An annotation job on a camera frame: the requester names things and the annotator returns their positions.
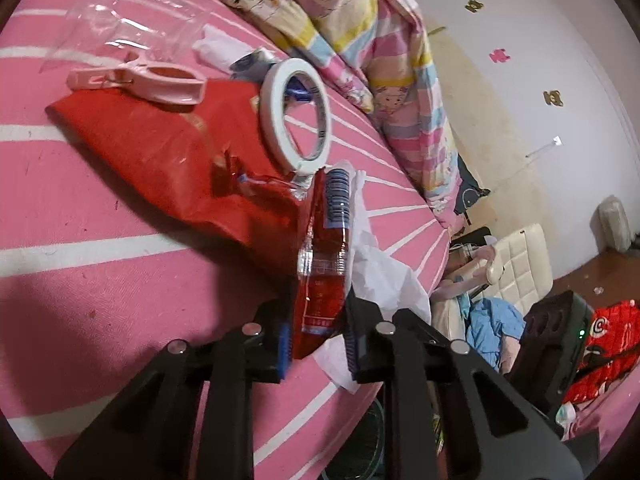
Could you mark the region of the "white tissue paper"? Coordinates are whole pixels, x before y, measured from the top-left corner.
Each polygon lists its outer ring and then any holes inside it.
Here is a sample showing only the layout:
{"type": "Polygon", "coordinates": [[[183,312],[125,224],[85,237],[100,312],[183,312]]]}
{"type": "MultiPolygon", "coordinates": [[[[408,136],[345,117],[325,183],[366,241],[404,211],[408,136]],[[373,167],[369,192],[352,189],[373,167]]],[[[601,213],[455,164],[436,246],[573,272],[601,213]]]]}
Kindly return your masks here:
{"type": "MultiPolygon", "coordinates": [[[[367,174],[356,170],[347,160],[331,169],[347,171],[349,182],[349,253],[346,292],[351,288],[358,298],[378,305],[384,321],[391,321],[400,309],[409,309],[422,321],[431,324],[432,310],[428,293],[416,274],[378,247],[372,233],[368,212],[363,203],[363,187],[367,174]]],[[[355,394],[359,385],[348,370],[344,337],[328,339],[312,357],[336,388],[355,394]]]]}

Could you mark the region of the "small red snack packet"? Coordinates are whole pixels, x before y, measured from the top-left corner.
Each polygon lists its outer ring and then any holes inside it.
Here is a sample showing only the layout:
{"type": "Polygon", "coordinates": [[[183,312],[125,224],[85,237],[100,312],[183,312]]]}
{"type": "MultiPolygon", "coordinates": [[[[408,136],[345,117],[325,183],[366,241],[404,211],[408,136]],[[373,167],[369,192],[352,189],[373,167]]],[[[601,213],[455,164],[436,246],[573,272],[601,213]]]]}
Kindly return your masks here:
{"type": "Polygon", "coordinates": [[[350,237],[350,174],[320,170],[298,251],[292,357],[305,359],[341,329],[350,237]]]}

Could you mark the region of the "red plastic snack bag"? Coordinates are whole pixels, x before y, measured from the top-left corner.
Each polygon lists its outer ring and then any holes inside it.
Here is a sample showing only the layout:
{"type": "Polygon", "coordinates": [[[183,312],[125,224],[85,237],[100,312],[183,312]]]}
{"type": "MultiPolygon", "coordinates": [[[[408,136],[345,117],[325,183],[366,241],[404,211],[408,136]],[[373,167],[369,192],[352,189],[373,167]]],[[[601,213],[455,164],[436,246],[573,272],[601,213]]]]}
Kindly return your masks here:
{"type": "Polygon", "coordinates": [[[309,200],[272,154],[258,107],[257,84],[211,79],[195,106],[79,90],[47,113],[164,214],[290,273],[309,200]]]}

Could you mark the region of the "white tape roll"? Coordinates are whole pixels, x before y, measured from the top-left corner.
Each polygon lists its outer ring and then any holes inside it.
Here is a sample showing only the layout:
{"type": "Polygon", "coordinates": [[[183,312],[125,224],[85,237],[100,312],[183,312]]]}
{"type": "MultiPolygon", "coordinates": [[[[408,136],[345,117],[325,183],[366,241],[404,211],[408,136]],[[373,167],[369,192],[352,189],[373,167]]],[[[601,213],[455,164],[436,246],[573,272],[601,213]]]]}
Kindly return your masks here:
{"type": "Polygon", "coordinates": [[[274,64],[260,88],[259,117],[271,154],[285,172],[312,177],[326,166],[333,140],[331,107],[314,66],[301,58],[274,64]],[[293,79],[307,91],[309,102],[286,93],[293,79]]]}

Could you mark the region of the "blue white tissue pack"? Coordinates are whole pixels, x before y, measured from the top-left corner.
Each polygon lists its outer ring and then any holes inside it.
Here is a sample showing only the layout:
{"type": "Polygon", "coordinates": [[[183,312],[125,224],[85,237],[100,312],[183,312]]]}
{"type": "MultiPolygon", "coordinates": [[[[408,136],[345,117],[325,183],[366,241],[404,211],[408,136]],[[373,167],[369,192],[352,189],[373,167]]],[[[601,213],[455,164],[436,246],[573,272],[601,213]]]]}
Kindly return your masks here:
{"type": "MultiPolygon", "coordinates": [[[[279,63],[280,60],[271,51],[258,48],[230,65],[231,78],[261,84],[273,66],[279,63]]],[[[312,101],[310,90],[296,76],[292,76],[285,86],[285,103],[293,101],[299,103],[312,101]]]]}

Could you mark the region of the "round trash bin black liner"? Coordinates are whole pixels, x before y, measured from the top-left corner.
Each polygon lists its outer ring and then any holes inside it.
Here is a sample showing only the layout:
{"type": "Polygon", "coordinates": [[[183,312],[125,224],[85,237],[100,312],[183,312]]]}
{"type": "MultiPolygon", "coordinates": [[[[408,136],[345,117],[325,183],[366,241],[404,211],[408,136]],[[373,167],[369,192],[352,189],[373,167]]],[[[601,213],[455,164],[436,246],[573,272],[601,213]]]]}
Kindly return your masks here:
{"type": "Polygon", "coordinates": [[[382,387],[355,429],[320,472],[319,479],[393,479],[397,466],[395,443],[392,402],[382,387]]]}

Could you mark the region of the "red snack bag on desk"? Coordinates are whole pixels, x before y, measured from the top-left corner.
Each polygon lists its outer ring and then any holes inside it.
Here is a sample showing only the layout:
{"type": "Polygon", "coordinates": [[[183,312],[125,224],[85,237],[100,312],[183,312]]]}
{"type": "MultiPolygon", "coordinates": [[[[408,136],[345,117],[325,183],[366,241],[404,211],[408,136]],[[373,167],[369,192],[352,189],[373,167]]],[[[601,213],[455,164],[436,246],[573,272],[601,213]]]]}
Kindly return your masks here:
{"type": "Polygon", "coordinates": [[[624,300],[594,314],[585,352],[564,403],[592,401],[626,375],[639,359],[639,304],[624,300]]]}

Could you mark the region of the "blue garment on chair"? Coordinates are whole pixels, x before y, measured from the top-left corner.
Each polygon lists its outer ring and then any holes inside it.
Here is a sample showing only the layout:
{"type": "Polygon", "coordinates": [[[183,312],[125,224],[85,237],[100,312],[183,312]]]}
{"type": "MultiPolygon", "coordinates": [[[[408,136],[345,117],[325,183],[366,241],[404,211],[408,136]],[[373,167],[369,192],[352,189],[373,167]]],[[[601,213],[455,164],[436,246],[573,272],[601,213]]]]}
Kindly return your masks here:
{"type": "Polygon", "coordinates": [[[521,312],[501,298],[489,297],[471,304],[466,342],[495,370],[500,370],[504,337],[520,341],[525,328],[521,312]]]}

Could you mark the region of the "cream leather office chair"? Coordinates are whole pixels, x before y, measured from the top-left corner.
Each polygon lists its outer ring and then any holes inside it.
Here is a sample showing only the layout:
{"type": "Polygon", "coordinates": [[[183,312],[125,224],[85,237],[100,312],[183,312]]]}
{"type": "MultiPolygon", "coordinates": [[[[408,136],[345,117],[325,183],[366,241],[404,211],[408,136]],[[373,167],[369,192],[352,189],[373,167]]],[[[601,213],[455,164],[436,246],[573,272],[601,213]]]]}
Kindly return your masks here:
{"type": "Polygon", "coordinates": [[[458,300],[501,298],[526,314],[552,289],[552,269],[544,229],[524,226],[495,243],[465,250],[449,258],[459,266],[445,272],[431,294],[432,325],[450,339],[464,336],[458,300]]]}

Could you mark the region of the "dark blue pillow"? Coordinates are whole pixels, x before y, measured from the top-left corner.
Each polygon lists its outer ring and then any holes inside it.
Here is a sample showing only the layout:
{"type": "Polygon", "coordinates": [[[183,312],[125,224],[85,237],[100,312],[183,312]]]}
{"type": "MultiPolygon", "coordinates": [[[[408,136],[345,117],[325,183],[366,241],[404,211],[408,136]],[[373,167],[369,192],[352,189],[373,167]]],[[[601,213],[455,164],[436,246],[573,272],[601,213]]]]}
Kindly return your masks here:
{"type": "Polygon", "coordinates": [[[461,155],[458,156],[458,169],[461,181],[458,188],[454,212],[456,214],[462,214],[466,224],[469,226],[471,224],[471,220],[468,215],[468,210],[481,198],[489,196],[491,194],[491,190],[480,186],[476,177],[472,175],[468,166],[465,165],[461,155]]]}

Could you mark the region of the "pink white striped bed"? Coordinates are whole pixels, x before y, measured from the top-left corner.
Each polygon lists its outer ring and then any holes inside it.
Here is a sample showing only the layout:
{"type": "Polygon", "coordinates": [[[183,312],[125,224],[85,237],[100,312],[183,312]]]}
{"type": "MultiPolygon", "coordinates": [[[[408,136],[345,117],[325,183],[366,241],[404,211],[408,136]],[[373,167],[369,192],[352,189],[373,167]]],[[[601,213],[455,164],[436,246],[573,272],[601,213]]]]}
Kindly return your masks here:
{"type": "MultiPolygon", "coordinates": [[[[209,341],[276,292],[239,249],[199,240],[80,151],[44,109],[66,92],[41,70],[77,0],[22,0],[1,33],[1,411],[50,474],[94,415],[166,342],[209,341]]],[[[378,247],[429,291],[449,235],[366,118],[331,92],[330,162],[367,173],[378,247]]],[[[315,479],[367,409],[313,358],[254,389],[255,479],[315,479]]]]}

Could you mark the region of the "pink cartoon patterned duvet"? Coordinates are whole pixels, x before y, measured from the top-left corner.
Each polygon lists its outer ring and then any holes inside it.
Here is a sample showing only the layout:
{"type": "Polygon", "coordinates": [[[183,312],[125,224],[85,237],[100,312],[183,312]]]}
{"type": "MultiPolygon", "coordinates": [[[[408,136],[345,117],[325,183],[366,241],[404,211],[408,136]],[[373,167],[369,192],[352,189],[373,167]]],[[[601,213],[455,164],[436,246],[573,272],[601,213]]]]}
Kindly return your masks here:
{"type": "Polygon", "coordinates": [[[450,233],[458,150],[416,0],[220,0],[368,115],[450,233]]]}

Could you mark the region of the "clear plastic bag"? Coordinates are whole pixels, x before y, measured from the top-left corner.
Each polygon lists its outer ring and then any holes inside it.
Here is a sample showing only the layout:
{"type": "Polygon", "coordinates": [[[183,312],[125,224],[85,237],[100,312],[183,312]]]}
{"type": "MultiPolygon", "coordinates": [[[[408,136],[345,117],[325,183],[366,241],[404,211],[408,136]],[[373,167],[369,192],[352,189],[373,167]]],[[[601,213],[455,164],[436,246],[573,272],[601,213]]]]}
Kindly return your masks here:
{"type": "Polygon", "coordinates": [[[207,21],[193,0],[77,0],[47,50],[41,69],[114,66],[136,54],[177,62],[207,21]]]}

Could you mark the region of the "brown bear wall sticker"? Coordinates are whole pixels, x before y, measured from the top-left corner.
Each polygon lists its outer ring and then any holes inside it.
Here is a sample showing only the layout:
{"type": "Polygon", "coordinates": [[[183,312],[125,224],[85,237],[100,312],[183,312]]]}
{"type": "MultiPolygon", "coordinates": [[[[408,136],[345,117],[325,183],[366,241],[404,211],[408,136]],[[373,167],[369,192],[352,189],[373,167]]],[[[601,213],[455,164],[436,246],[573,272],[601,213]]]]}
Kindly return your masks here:
{"type": "Polygon", "coordinates": [[[542,92],[544,102],[549,106],[563,107],[564,102],[562,100],[561,92],[559,90],[548,90],[542,92]]]}
{"type": "Polygon", "coordinates": [[[479,2],[477,0],[468,0],[468,2],[464,7],[466,10],[468,10],[471,13],[477,13],[479,10],[482,10],[484,6],[485,6],[484,3],[479,2]]]}

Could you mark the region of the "pink bear wall sticker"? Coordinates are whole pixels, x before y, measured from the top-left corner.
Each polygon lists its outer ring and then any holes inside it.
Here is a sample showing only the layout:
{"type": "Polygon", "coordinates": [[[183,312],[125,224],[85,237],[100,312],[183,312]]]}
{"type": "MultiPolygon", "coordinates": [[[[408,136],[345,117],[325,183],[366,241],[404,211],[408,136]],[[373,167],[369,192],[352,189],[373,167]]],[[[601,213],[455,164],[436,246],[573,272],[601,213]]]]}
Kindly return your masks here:
{"type": "Polygon", "coordinates": [[[489,58],[494,63],[506,63],[510,60],[510,55],[504,49],[495,49],[489,53],[489,58]]]}

